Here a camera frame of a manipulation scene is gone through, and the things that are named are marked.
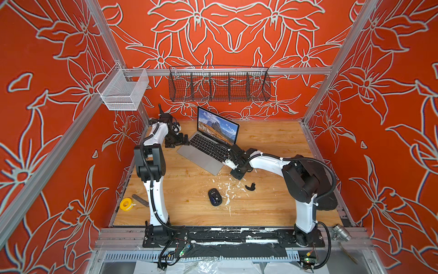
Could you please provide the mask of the black wireless mouse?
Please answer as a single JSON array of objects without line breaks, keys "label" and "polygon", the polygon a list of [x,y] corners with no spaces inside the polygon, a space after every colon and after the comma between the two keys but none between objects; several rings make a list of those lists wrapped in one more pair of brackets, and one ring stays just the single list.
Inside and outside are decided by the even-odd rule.
[{"label": "black wireless mouse", "polygon": [[214,207],[220,206],[222,204],[222,196],[218,189],[212,188],[208,191],[209,201]]}]

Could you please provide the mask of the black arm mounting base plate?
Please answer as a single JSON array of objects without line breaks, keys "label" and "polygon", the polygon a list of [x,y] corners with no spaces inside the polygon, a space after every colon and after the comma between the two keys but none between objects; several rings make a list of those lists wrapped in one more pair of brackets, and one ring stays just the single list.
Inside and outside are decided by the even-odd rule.
[{"label": "black arm mounting base plate", "polygon": [[294,228],[288,227],[203,227],[186,226],[178,231],[148,226],[143,237],[144,248],[164,247],[169,240],[207,244],[279,244],[280,247],[300,248]]}]

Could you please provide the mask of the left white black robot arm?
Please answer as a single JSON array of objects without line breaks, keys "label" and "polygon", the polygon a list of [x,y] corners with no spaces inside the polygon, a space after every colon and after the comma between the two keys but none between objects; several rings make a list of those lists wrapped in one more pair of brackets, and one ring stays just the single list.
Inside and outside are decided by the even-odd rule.
[{"label": "left white black robot arm", "polygon": [[180,123],[159,106],[159,117],[148,122],[151,132],[134,148],[137,176],[147,190],[150,210],[149,225],[164,231],[179,231],[185,226],[173,226],[165,207],[163,181],[166,162],[163,148],[188,146],[188,135],[181,132]]}]

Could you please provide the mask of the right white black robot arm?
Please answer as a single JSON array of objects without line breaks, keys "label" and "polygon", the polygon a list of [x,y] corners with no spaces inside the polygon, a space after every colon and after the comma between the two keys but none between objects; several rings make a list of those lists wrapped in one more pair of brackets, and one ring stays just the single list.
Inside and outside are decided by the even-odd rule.
[{"label": "right white black robot arm", "polygon": [[237,180],[243,179],[246,173],[254,169],[269,171],[284,178],[289,194],[295,199],[295,242],[307,247],[314,241],[318,225],[317,207],[336,187],[335,174],[327,164],[299,155],[283,158],[255,148],[244,151],[237,145],[214,145],[213,151],[223,164],[231,168],[230,174]]}]

